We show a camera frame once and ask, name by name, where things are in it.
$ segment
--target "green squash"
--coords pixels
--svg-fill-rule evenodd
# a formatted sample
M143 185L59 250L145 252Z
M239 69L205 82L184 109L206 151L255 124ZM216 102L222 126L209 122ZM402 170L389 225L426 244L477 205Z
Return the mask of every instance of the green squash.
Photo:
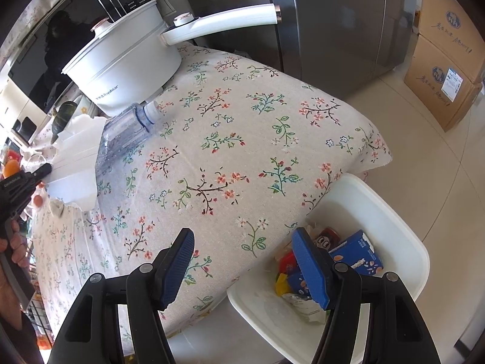
M54 108L52 115L55 116L55 118L52 123L52 139L50 140L50 143L56 141L58 134L65 129L77 107L78 104L74 101L66 101L58 110Z

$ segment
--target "pot lid knob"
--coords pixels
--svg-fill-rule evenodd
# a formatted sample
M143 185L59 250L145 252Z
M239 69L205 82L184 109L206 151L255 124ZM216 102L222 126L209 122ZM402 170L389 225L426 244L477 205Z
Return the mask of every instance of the pot lid knob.
M96 23L93 28L91 29L91 31L94 31L94 34L96 37L99 37L99 35L101 33L103 33L106 29L108 29L109 27L111 27L111 25L113 23L110 23L109 21L109 18L104 18L104 19L101 19L100 21L98 21L98 23Z
M193 15L190 12L186 12L174 18L174 25L175 27L178 27L191 21L193 21Z

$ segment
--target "crumpled white tissue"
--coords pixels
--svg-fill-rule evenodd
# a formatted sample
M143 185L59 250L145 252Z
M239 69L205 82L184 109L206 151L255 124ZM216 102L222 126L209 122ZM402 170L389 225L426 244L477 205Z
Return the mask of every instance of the crumpled white tissue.
M96 205L95 164L106 118L82 114L73 118L54 142L57 154L44 179L47 193L66 205L90 211Z

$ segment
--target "stacked cardboard box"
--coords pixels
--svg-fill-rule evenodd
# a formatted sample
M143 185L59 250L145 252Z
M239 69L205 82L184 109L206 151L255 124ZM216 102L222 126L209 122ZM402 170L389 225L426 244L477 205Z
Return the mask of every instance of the stacked cardboard box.
M404 83L447 131L470 109L485 77L485 42L456 0L423 0Z

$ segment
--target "white flower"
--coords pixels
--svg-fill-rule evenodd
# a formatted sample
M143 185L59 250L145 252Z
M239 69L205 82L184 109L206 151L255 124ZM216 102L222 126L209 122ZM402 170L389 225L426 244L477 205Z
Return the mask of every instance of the white flower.
M236 222L237 222L237 224L240 227L244 227L244 225L246 224L247 220L244 220L241 216L238 216Z
M266 229L266 227L268 227L268 222L266 221L266 219L263 219L262 217L258 220L258 227L261 227L263 230Z

